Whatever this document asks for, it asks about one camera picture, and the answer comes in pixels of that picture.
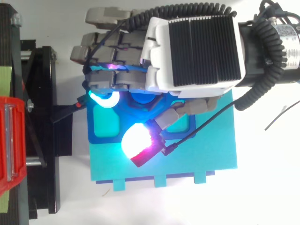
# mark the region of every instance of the turquoise platform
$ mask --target turquoise platform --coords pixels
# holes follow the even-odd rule
[[[231,92],[225,94],[218,101],[216,110],[196,116],[196,126],[203,124],[232,100]],[[167,140],[166,146],[176,141]],[[128,178],[153,176],[155,187],[164,187],[167,175],[194,173],[195,184],[199,184],[206,182],[207,171],[233,168],[237,168],[233,108],[225,111],[170,155],[165,157],[158,153],[139,168],[122,152],[121,143],[90,144],[92,181],[113,180],[114,191],[125,190],[125,179]]]

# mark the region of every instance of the white surface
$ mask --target white surface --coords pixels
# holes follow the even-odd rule
[[[69,60],[85,33],[96,29],[84,23],[90,7],[150,8],[180,0],[10,0],[23,15],[21,37],[37,39],[58,53],[58,103],[73,104],[83,94],[82,66]],[[257,13],[259,1],[224,2],[237,10],[238,21]],[[280,1],[284,10],[300,14],[300,3]],[[245,92],[236,88],[234,97]],[[73,156],[60,158],[61,209],[56,215],[38,211],[31,225],[298,225],[300,224],[300,105],[267,132],[263,129],[284,105],[296,102],[300,86],[280,85],[244,112],[235,111],[238,169],[217,171],[207,184],[193,178],[171,179],[168,187],[154,181],[134,181],[126,191],[90,181],[86,111],[74,114]]]

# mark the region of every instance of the cable connector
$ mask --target cable connector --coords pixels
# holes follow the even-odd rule
[[[166,149],[164,151],[162,151],[162,153],[164,154],[164,156],[167,156],[171,152],[173,152],[175,149],[177,149],[177,147],[178,147],[178,144],[173,143],[173,144],[169,145],[168,147],[166,147]]]

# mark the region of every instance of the glowing led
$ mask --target glowing led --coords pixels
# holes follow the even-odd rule
[[[114,91],[112,95],[107,99],[102,99],[101,97],[95,95],[93,92],[89,91],[89,96],[98,103],[98,105],[102,106],[103,108],[112,108],[114,107],[120,99],[120,94],[117,91]]]
[[[123,152],[133,158],[152,145],[149,130],[142,123],[135,123],[124,134],[121,142]]]

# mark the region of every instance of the green tape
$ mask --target green tape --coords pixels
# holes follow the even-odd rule
[[[0,67],[0,96],[8,96],[10,93],[12,67]]]
[[[8,212],[8,199],[9,199],[9,191],[4,192],[4,194],[0,196],[0,213]]]
[[[10,81],[11,81],[12,67],[0,67],[0,96],[8,96],[10,94]],[[4,192],[0,196],[0,213],[8,212],[9,191]]]

